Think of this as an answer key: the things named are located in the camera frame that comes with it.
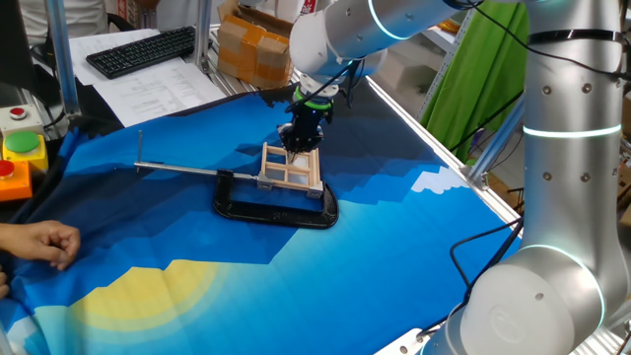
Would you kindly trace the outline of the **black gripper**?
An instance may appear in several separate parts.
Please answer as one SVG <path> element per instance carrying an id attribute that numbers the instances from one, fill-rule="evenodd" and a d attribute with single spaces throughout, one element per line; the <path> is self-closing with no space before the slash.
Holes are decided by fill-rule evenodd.
<path id="1" fill-rule="evenodd" d="M 292 123 L 277 126 L 282 147 L 288 154 L 309 153 L 323 139 L 320 123 L 323 120 L 327 123 L 332 122 L 332 106 L 314 108 L 300 105 L 292 109 L 292 114 Z"/>

